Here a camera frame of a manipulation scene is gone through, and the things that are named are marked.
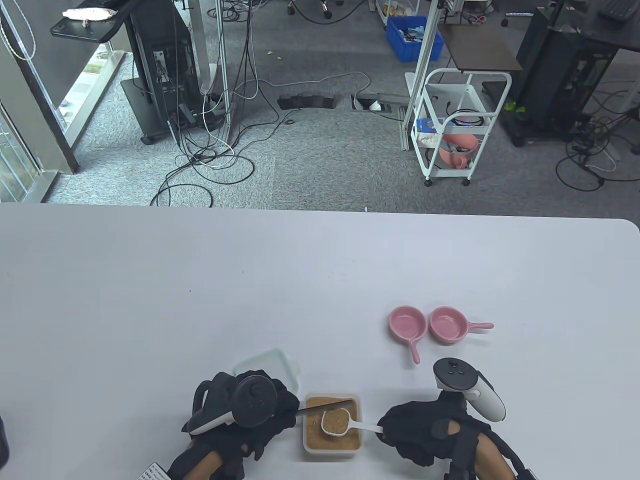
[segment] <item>container lid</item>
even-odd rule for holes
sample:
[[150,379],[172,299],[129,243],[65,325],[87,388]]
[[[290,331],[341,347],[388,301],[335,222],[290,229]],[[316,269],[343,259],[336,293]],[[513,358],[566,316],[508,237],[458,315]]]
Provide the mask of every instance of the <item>container lid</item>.
[[279,348],[243,360],[234,367],[234,375],[240,375],[247,370],[264,370],[271,378],[280,380],[289,392],[298,395],[300,390],[298,365],[289,360]]

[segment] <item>cart wheel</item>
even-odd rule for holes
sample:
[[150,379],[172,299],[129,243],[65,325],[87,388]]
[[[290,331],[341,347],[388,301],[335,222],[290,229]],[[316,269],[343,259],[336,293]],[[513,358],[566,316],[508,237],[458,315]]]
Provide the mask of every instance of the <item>cart wheel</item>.
[[513,138],[513,139],[511,139],[511,143],[516,148],[524,147],[524,143],[525,143],[524,142],[524,137]]

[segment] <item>box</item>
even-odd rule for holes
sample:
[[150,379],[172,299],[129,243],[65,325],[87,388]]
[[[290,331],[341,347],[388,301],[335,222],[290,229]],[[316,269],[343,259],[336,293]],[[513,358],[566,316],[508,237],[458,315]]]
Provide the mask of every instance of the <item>box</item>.
[[[311,397],[332,397],[339,399],[347,399],[353,398],[358,404],[358,418],[353,419],[357,422],[362,422],[362,402],[360,401],[360,397],[355,394],[337,394],[331,392],[312,392],[305,398],[305,406],[307,405],[307,400]],[[352,458],[355,456],[357,452],[362,450],[362,430],[358,430],[358,436],[360,438],[360,448],[357,450],[315,450],[310,449],[307,445],[307,416],[304,417],[302,424],[302,445],[305,450],[311,455],[318,455],[326,458]]]
[[[427,26],[427,17],[389,17],[387,21],[387,42],[396,53],[398,59],[404,63],[418,61],[422,42],[405,42],[404,32],[409,28]],[[442,57],[444,39],[440,32],[436,32],[433,40],[430,61],[438,61]]]

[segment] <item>dark gray wall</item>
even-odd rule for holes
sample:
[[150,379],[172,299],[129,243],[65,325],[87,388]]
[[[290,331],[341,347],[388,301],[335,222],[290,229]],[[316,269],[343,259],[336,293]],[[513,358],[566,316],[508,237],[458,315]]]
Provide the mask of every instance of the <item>dark gray wall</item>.
[[[17,0],[36,39],[33,59],[40,79],[53,104],[58,107],[78,75],[95,52],[97,45],[54,38],[49,29],[62,18],[62,12],[75,8],[81,0]],[[26,49],[32,48],[31,35],[13,0],[3,0],[15,29]]]

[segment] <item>wall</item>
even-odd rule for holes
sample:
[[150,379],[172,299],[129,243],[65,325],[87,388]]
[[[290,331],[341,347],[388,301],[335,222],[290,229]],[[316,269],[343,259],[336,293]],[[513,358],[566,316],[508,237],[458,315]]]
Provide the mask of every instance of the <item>wall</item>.
[[[0,43],[0,99],[9,117],[20,132],[24,143],[45,170],[74,173],[76,158],[70,151],[53,113],[40,109],[22,70],[13,56]],[[49,120],[54,120],[52,131]],[[60,146],[59,137],[64,144]]]

